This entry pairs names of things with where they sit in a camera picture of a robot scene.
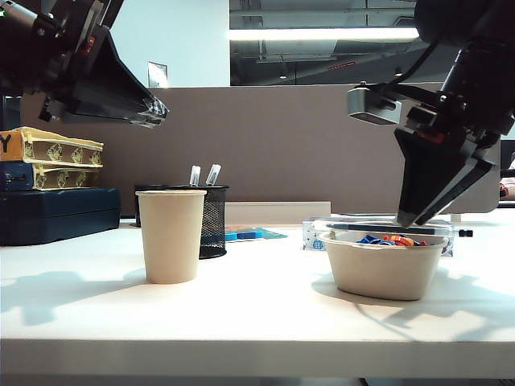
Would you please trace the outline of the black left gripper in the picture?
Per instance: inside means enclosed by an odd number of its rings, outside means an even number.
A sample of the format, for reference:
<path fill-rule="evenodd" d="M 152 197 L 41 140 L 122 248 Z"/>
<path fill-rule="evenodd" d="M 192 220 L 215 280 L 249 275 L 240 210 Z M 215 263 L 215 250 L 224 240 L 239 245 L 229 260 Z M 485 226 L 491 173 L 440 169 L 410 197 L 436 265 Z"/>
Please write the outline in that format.
<path fill-rule="evenodd" d="M 156 128 L 168 107 L 121 61 L 110 28 L 122 1 L 25 1 L 36 14 L 43 42 L 40 82 L 43 121 L 66 124 L 124 123 Z"/>

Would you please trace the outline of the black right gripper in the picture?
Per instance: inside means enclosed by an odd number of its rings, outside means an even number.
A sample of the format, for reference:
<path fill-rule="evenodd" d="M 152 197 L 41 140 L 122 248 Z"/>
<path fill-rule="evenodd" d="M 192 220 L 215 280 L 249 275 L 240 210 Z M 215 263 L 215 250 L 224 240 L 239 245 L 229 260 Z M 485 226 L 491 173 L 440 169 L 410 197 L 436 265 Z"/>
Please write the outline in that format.
<path fill-rule="evenodd" d="M 397 90 L 416 103 L 394 130 L 404 157 L 397 222 L 424 225 L 496 168 L 484 159 L 514 123 L 511 90 Z"/>

